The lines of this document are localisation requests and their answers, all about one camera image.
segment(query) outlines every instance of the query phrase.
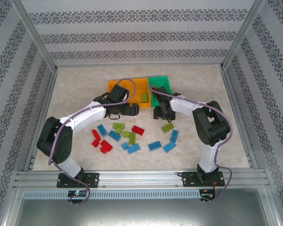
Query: orange tray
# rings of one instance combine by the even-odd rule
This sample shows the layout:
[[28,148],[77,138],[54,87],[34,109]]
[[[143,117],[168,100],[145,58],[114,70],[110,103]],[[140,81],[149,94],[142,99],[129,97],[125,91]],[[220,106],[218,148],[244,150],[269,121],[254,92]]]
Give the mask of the orange tray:
[[[132,105],[132,103],[136,103],[140,107],[151,107],[151,93],[150,90],[148,89],[149,86],[148,78],[132,79],[132,80],[135,82],[137,90],[134,97],[131,100],[129,100],[130,105]],[[111,92],[112,88],[114,87],[114,85],[117,84],[117,82],[118,80],[108,82],[108,92]],[[134,85],[132,84],[132,82],[121,81],[119,85],[130,90],[129,96],[131,96],[131,94],[134,91]],[[146,103],[142,102],[142,93],[147,93],[148,102]]]

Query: plastic tray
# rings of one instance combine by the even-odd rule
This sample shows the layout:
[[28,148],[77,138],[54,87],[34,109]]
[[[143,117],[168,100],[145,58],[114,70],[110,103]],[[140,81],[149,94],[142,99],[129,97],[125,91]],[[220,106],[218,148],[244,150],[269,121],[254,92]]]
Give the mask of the plastic tray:
[[[134,97],[129,100],[130,105],[132,103],[137,103],[140,107],[151,107],[151,93],[148,89],[149,82],[148,78],[140,78],[140,79],[133,79],[137,86],[137,91],[134,95]],[[117,84],[118,80],[116,81],[109,81],[108,82],[108,92],[111,92],[112,88],[115,84]],[[126,89],[130,90],[130,95],[134,91],[134,85],[130,81],[122,81],[120,82],[120,85]],[[148,95],[148,102],[142,102],[142,93],[147,93]]]
[[[149,85],[156,86],[157,88],[160,88],[163,86],[168,91],[168,93],[172,94],[169,79],[167,76],[149,77],[148,81],[149,81]],[[150,93],[151,93],[151,99],[152,99],[152,107],[160,106],[160,103],[158,102],[156,97],[153,96],[152,91]]]

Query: lego brick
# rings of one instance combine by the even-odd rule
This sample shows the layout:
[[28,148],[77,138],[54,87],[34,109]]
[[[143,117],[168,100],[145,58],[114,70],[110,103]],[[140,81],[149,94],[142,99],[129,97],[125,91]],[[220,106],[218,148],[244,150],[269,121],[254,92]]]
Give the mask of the lego brick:
[[148,102],[148,94],[147,93],[141,94],[141,101],[144,102],[144,103]]
[[168,153],[169,151],[171,151],[175,147],[176,147],[176,144],[173,143],[173,142],[170,142],[169,144],[164,146],[162,149],[165,151],[165,153]]
[[171,142],[173,142],[173,143],[175,143],[176,142],[176,140],[177,140],[177,136],[178,136],[178,130],[173,130],[172,131],[172,134],[171,134],[171,137],[170,137],[170,141]]
[[117,142],[121,139],[121,136],[114,131],[110,131],[109,137],[116,140]]
[[97,131],[95,129],[92,130],[92,133],[93,133],[95,139],[100,141],[100,136],[99,136],[99,134],[97,133]]
[[125,128],[125,124],[123,124],[123,123],[113,123],[113,128],[114,129],[121,128],[123,130]]
[[139,128],[138,126],[133,126],[133,128],[132,128],[132,132],[134,132],[134,133],[137,133],[138,135],[143,135],[143,133],[144,133],[144,129],[142,129],[142,128]]
[[94,147],[99,146],[99,144],[100,144],[100,142],[99,142],[98,140],[94,140],[94,141],[92,142],[92,146],[94,146]]
[[135,137],[136,137],[136,133],[129,133],[129,144],[130,145],[134,145],[135,144]]
[[128,153],[132,154],[134,152],[139,151],[140,149],[141,149],[141,147],[139,146],[139,144],[134,144],[134,145],[128,147]]
[[124,150],[126,150],[128,147],[129,147],[129,144],[127,142],[122,144],[122,148]]
[[107,131],[105,130],[104,126],[103,125],[99,125],[98,126],[98,130],[100,132],[100,134],[104,137],[106,135],[108,135]]
[[154,151],[156,149],[159,149],[161,147],[161,143],[159,141],[156,141],[154,143],[148,144],[148,147],[150,151]]
[[100,151],[103,153],[103,154],[106,154],[108,152],[110,152],[113,148],[113,146],[111,146],[106,140],[103,140],[100,145],[102,146],[100,148]]
[[121,135],[122,129],[121,129],[120,127],[117,127],[116,133],[119,134],[119,135]]
[[124,131],[124,132],[123,132],[123,137],[129,138],[129,132],[128,132],[128,131]]
[[161,128],[164,133],[169,132],[170,130],[174,129],[173,124],[169,123]]

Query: cable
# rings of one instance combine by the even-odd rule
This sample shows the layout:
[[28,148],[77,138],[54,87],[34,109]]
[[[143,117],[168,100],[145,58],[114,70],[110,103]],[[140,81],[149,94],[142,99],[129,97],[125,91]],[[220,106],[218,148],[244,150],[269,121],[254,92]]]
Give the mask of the cable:
[[228,122],[228,124],[229,124],[229,126],[230,126],[230,135],[229,135],[229,137],[228,137],[227,139],[225,139],[223,142],[221,142],[221,143],[217,146],[217,150],[216,150],[216,153],[215,153],[215,156],[214,156],[214,164],[215,164],[217,167],[219,167],[219,168],[228,170],[228,171],[230,172],[230,177],[229,177],[229,179],[228,179],[228,181],[227,181],[225,187],[223,188],[223,190],[219,193],[219,195],[218,195],[215,199],[213,199],[213,200],[210,201],[210,202],[214,202],[216,199],[218,199],[218,198],[222,195],[222,193],[223,193],[223,192],[226,190],[226,188],[229,186],[229,184],[230,184],[230,182],[231,182],[231,180],[232,180],[232,176],[233,176],[233,172],[232,172],[232,170],[231,170],[229,167],[220,166],[220,165],[218,165],[218,163],[217,163],[217,156],[218,156],[218,152],[219,152],[219,150],[220,150],[220,147],[221,147],[222,145],[226,144],[226,143],[232,138],[232,136],[233,136],[233,125],[232,125],[231,121],[229,120],[229,118],[228,118],[222,111],[220,111],[220,110],[218,110],[217,108],[214,108],[214,107],[212,107],[212,106],[209,106],[209,105],[207,105],[207,104],[204,104],[204,103],[201,103],[201,102],[197,102],[197,101],[195,101],[195,100],[191,100],[191,99],[188,99],[188,98],[185,98],[185,97],[178,97],[178,96],[173,96],[173,95],[170,95],[170,94],[158,92],[158,91],[156,91],[156,90],[153,90],[153,89],[151,88],[151,86],[149,86],[148,89],[150,89],[152,92],[158,93],[158,94],[160,94],[160,95],[164,95],[164,96],[167,96],[167,97],[172,97],[172,98],[175,98],[175,99],[185,100],[185,101],[188,101],[188,102],[190,102],[190,103],[192,103],[192,104],[196,104],[196,105],[200,105],[200,106],[203,106],[203,107],[210,108],[210,109],[214,110],[215,112],[221,114],[221,115],[225,118],[225,120]]
[[75,203],[76,206],[77,206],[77,205],[80,205],[80,204],[82,204],[82,203],[84,203],[84,202],[86,202],[86,201],[88,200],[88,198],[89,198],[89,196],[90,196],[90,188],[89,188],[88,185],[85,184],[84,182],[82,182],[82,181],[80,181],[80,180],[78,180],[78,179],[75,179],[74,177],[72,177],[72,176],[70,176],[69,174],[65,173],[65,172],[52,160],[52,157],[53,157],[53,154],[54,154],[54,151],[55,151],[55,148],[56,148],[56,144],[57,144],[58,137],[59,137],[59,135],[60,135],[62,129],[65,127],[65,125],[66,125],[67,123],[69,123],[70,120],[74,119],[76,116],[82,114],[83,112],[89,111],[89,110],[91,110],[91,109],[93,109],[93,108],[96,108],[96,107],[122,105],[122,104],[128,102],[129,100],[131,100],[131,99],[133,98],[133,96],[135,95],[136,90],[137,90],[136,84],[135,84],[135,82],[134,82],[132,79],[121,79],[121,80],[119,80],[119,81],[117,82],[117,85],[118,85],[121,81],[124,81],[124,80],[131,81],[131,82],[133,83],[133,85],[134,85],[134,91],[133,91],[131,97],[129,97],[128,99],[123,100],[123,101],[121,101],[121,102],[118,102],[118,103],[103,104],[103,105],[95,105],[95,106],[87,107],[87,108],[84,108],[84,109],[80,110],[79,112],[77,112],[77,113],[75,113],[73,116],[71,116],[69,119],[67,119],[67,120],[61,125],[61,127],[58,129],[57,134],[56,134],[56,137],[55,137],[55,139],[54,139],[54,141],[53,141],[53,144],[52,144],[52,147],[51,147],[50,156],[49,156],[49,160],[48,160],[48,165],[50,166],[52,163],[54,163],[54,165],[55,165],[60,171],[62,171],[65,176],[67,176],[68,178],[70,178],[70,179],[72,179],[72,180],[74,180],[74,181],[76,181],[76,182],[78,182],[78,183],[84,185],[84,186],[86,187],[86,190],[88,191],[87,197],[86,197],[85,199],[83,199],[82,201],[80,201],[79,203]]

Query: green tray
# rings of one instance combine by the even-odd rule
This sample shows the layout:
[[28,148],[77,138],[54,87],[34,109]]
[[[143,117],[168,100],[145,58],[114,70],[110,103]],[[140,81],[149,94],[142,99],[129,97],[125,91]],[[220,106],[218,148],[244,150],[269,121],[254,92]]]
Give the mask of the green tray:
[[[167,76],[149,77],[148,81],[149,81],[149,85],[156,86],[157,88],[160,88],[163,86],[168,91],[168,93],[172,94],[169,79]],[[152,103],[151,103],[152,107],[160,106],[160,103],[158,102],[156,97],[153,96],[152,91],[151,91],[151,100],[152,100]]]

